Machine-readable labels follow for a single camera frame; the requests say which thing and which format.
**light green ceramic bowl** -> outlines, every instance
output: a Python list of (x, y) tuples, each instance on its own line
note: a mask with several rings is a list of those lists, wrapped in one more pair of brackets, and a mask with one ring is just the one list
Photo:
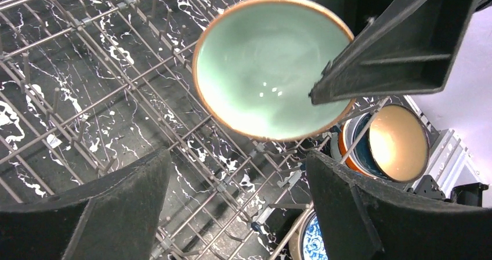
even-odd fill
[(314, 106), (321, 71), (353, 39), (334, 13), (308, 0), (246, 0), (200, 36), (193, 77), (223, 124), (259, 140), (298, 140), (337, 123), (353, 100)]

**metal wire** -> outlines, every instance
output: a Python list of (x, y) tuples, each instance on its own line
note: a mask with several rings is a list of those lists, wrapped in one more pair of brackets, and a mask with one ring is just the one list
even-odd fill
[[(104, 176), (108, 172), (113, 170), (115, 162), (118, 160), (116, 156), (103, 155), (95, 153), (87, 145), (86, 129), (90, 120), (97, 121), (100, 117), (100, 112), (106, 108), (106, 103), (109, 100), (113, 100), (119, 96), (124, 96), (126, 99), (131, 100), (138, 104), (139, 108), (145, 112), (149, 121), (152, 122), (153, 127), (163, 139), (166, 139), (169, 144), (169, 149), (175, 152), (175, 154), (182, 156), (188, 161), (189, 166), (194, 169), (194, 172), (199, 174), (202, 181), (207, 185), (207, 189), (210, 190), (208, 197), (203, 200), (198, 206), (190, 209), (188, 216), (180, 218), (179, 225), (172, 228), (167, 228), (167, 223), (172, 222), (174, 218), (170, 216), (165, 217), (165, 221), (161, 222), (158, 232), (156, 234), (155, 249), (152, 253), (152, 257), (155, 259), (161, 254), (172, 255), (176, 259), (200, 259), (206, 257), (206, 255), (214, 255), (219, 259), (233, 259), (247, 243), (247, 241), (253, 236), (255, 231), (251, 227), (251, 224), (258, 220), (259, 213), (248, 212), (248, 205), (262, 194), (266, 186), (277, 187), (279, 195), (277, 198), (269, 203), (265, 207), (271, 209), (276, 208), (297, 208), (305, 209), (306, 207), (312, 208), (311, 204), (288, 204), (284, 202), (284, 197), (289, 195), (289, 191), (298, 179), (293, 179), (295, 175), (301, 174), (302, 171), (299, 168), (292, 168), (295, 163), (299, 162), (297, 157), (298, 151), (308, 151), (311, 149), (321, 150), (330, 138), (330, 134), (324, 134), (319, 141), (316, 142), (313, 147), (306, 149), (301, 146), (303, 141), (291, 143), (290, 145), (284, 145), (283, 143), (258, 143), (254, 140), (249, 141), (250, 148), (245, 149), (244, 145), (240, 145), (237, 141), (237, 136), (232, 135), (226, 129), (224, 129), (216, 119), (210, 114), (206, 113), (206, 109), (201, 105), (193, 94), (193, 90), (182, 79), (182, 73), (178, 73), (175, 66), (180, 66), (187, 74), (191, 72), (190, 56), (192, 56), (192, 48), (196, 44), (195, 40), (189, 40), (186, 37), (187, 29), (189, 27), (181, 26), (179, 31), (170, 31), (171, 23), (173, 22), (172, 9), (161, 2), (160, 0), (110, 0), (107, 3), (107, 9), (104, 11), (94, 11), (89, 9), (88, 0), (76, 0), (75, 7), (67, 6), (65, 3), (60, 3), (58, 0), (41, 0), (42, 2), (50, 4), (52, 7), (52, 14), (56, 15), (66, 25), (62, 28), (48, 27), (45, 23), (44, 17), (46, 14), (39, 11), (39, 9), (33, 9), (30, 4), (34, 1), (40, 0), (4, 0), (0, 2), (0, 18), (3, 20), (2, 25), (2, 37), (6, 34), (14, 35), (16, 42), (19, 42), (17, 47), (6, 49), (6, 47), (0, 44), (0, 68), (8, 76), (8, 79), (13, 81), (19, 87), (19, 91), (28, 97), (35, 107), (35, 110), (40, 115), (44, 116), (44, 120), (48, 124), (47, 130), (41, 132), (36, 129), (35, 124), (25, 118), (23, 112), (16, 108), (15, 103), (12, 102), (2, 91), (0, 91), (0, 99), (5, 102), (13, 112), (19, 116), (20, 121), (25, 125), (34, 135), (33, 139), (27, 143), (23, 143), (20, 146), (13, 146), (4, 136), (0, 136), (0, 142), (4, 148), (8, 151), (8, 154), (0, 159), (0, 164), (9, 164), (10, 160), (17, 160), (19, 164), (27, 170), (27, 172), (34, 178), (37, 184), (40, 185), (40, 189), (47, 192), (47, 195), (54, 195), (55, 190), (46, 182), (46, 178), (41, 176), (33, 169), (26, 156), (34, 152), (34, 147), (37, 149), (45, 149), (50, 152), (53, 159), (60, 163), (61, 166), (73, 177), (74, 181), (78, 184), (85, 183), (82, 176), (77, 173), (73, 168), (73, 164), (66, 158), (64, 151), (55, 149), (47, 141), (47, 137), (50, 135), (60, 135), (64, 137), (73, 149), (77, 151), (77, 154), (83, 158), (87, 166), (94, 169), (95, 174)], [(228, 3), (227, 0), (184, 0), (190, 7), (198, 13), (202, 19), (210, 22), (218, 14), (221, 8), (226, 8), (232, 3)], [(150, 9), (143, 8), (142, 4), (148, 2), (151, 5)], [(16, 20), (12, 19), (9, 13), (15, 11), (17, 7), (24, 7), (39, 23), (39, 33), (44, 35), (40, 39), (32, 40), (29, 35), (23, 33), (23, 31), (15, 25)], [(135, 27), (132, 22), (126, 18), (123, 14), (124, 11), (131, 10), (133, 15), (137, 16), (143, 26)], [(157, 14), (159, 11), (167, 12), (164, 17), (165, 23), (158, 23)], [(145, 47), (151, 58), (150, 61), (155, 62), (149, 65), (148, 68), (143, 69), (142, 64), (128, 64), (122, 66), (114, 57), (110, 56), (108, 48), (114, 51), (114, 55), (117, 57), (125, 57), (125, 53), (118, 47), (111, 35), (102, 27), (101, 21), (105, 17), (116, 17), (120, 22), (126, 25), (129, 33), (134, 37), (138, 44)], [(145, 32), (149, 32), (153, 39), (149, 39), (148, 36), (143, 35), (142, 29)], [(94, 33), (97, 34), (97, 38), (102, 39), (105, 44), (95, 40)], [(35, 64), (32, 61), (32, 55), (29, 52), (35, 50), (43, 50), (44, 45), (48, 42), (54, 42), (55, 40), (70, 37), (81, 42), (84, 47), (91, 54), (91, 59), (100, 66), (105, 73), (108, 73), (117, 84), (117, 87), (111, 92), (105, 94), (98, 100), (91, 101), (90, 105), (83, 109), (80, 109), (76, 114), (66, 116), (62, 114), (60, 110), (60, 88), (56, 88), (53, 91), (53, 99), (45, 97), (44, 94), (38, 92), (36, 87), (32, 84), (32, 68)], [(160, 46), (167, 48), (170, 52), (170, 56), (162, 58), (158, 52), (152, 47), (155, 41)], [(169, 78), (173, 78), (176, 84), (179, 85), (180, 91), (183, 91), (193, 103), (193, 106), (200, 109), (201, 112), (205, 112), (200, 122), (190, 125), (176, 112), (177, 108), (173, 108), (171, 104), (153, 85), (153, 79), (156, 74), (165, 75)], [(148, 94), (152, 94), (156, 101), (162, 104), (168, 114), (175, 116), (175, 121), (182, 128), (180, 131), (175, 129), (176, 125), (172, 125), (165, 114), (154, 106), (154, 103), (148, 98)], [(369, 111), (377, 111), (381, 108), (382, 104), (387, 101), (376, 101), (369, 105), (368, 109), (362, 110), (361, 113), (356, 111), (351, 112), (348, 117), (343, 121)], [(223, 135), (224, 140), (236, 151), (244, 160), (239, 164), (235, 170), (231, 171), (227, 169), (223, 162), (217, 157), (211, 157), (210, 162), (203, 162), (200, 159), (194, 149), (190, 149), (187, 144), (187, 140), (192, 139), (193, 142), (198, 145), (207, 154), (213, 154), (210, 146), (207, 145), (207, 139), (204, 139), (198, 133), (203, 127), (214, 127), (218, 133)], [(271, 171), (265, 173), (265, 169), (260, 168), (257, 159), (262, 158), (271, 167)], [(244, 189), (239, 181), (237, 175), (239, 172), (246, 169), (254, 169), (261, 177), (261, 183), (256, 187), (254, 192), (248, 192)], [(218, 178), (216, 175), (217, 170), (222, 172), (224, 176)], [(273, 183), (275, 178), (288, 179), (289, 185), (276, 186)], [(14, 188), (9, 186), (7, 180), (0, 176), (0, 185), (5, 189), (6, 193), (11, 198), (22, 203), (21, 196), (14, 191)], [(233, 192), (238, 191), (243, 195), (243, 201), (239, 202), (237, 196), (233, 195)], [(220, 199), (226, 204), (227, 208), (231, 212), (231, 215), (227, 217), (227, 220), (219, 220), (214, 214), (210, 213), (207, 209), (207, 205), (212, 201)], [(203, 232), (196, 229), (191, 223), (193, 219), (199, 214), (205, 214), (208, 219), (218, 226), (218, 230), (211, 238), (204, 236)], [(243, 229), (241, 232), (231, 232), (231, 224), (237, 220), (241, 220)], [(297, 229), (297, 226), (302, 223), (302, 218), (298, 223), (289, 231), (286, 238), (284, 238), (275, 251), (272, 253), (270, 259), (278, 256), (280, 251), (284, 249), (285, 244), (292, 233)], [(187, 248), (179, 247), (175, 244), (174, 239), (181, 234), (185, 229), (189, 229), (193, 236), (201, 242), (198, 245), (199, 248)], [(214, 246), (222, 237), (233, 243), (233, 247), (228, 255), (224, 255), (224, 252), (217, 251)]]

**patterned plate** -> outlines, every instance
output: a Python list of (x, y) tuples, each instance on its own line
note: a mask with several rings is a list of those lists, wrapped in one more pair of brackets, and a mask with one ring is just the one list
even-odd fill
[(302, 256), (304, 260), (328, 260), (316, 215), (311, 217), (304, 231)]

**white surface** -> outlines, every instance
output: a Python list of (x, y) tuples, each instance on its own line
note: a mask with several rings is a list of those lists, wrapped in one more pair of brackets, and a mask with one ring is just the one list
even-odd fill
[[(473, 15), (445, 90), (412, 98), (437, 129), (459, 134), (483, 183), (492, 182), (492, 8)], [(483, 205), (492, 207), (492, 190)]]

